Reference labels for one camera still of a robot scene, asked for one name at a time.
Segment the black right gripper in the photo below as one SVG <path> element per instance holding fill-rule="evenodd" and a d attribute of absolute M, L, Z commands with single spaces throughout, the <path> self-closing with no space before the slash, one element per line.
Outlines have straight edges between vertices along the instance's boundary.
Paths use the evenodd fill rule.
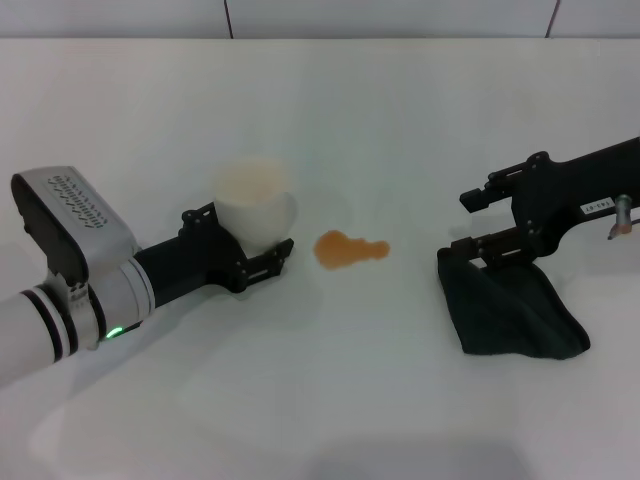
<path fill-rule="evenodd" d="M 620 196 L 630 199 L 630 208 L 639 206 L 638 138 L 561 163 L 540 152 L 490 173 L 482 189 L 459 197 L 469 213 L 511 198 L 519 230 L 453 241 L 438 258 L 482 259 L 489 268 L 532 263 L 553 254 L 573 227 L 613 214 Z"/>

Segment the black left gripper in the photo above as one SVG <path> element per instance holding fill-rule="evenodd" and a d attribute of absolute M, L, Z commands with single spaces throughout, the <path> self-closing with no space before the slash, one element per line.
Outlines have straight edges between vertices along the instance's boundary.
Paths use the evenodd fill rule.
<path fill-rule="evenodd" d="M 279 276 L 293 251 L 291 238 L 249 258 L 221 227 L 215 203 L 184 211 L 178 235 L 135 255 L 151 283 L 155 303 L 166 305 L 205 285 L 231 293 Z"/>

